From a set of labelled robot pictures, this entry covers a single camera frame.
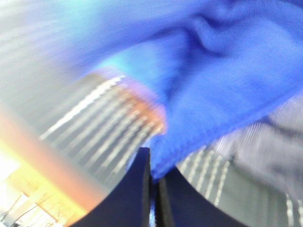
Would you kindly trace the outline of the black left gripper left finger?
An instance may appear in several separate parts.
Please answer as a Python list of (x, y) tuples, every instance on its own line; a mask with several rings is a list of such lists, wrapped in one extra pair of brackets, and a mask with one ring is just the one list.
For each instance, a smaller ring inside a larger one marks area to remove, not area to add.
[(150, 151), (140, 148), (123, 179), (75, 227), (148, 227)]

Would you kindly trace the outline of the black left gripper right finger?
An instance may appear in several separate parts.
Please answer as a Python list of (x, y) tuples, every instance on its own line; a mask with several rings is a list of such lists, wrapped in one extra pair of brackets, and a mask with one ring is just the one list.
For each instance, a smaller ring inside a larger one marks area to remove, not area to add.
[(228, 217), (204, 199), (175, 167), (158, 181), (159, 227), (226, 227)]

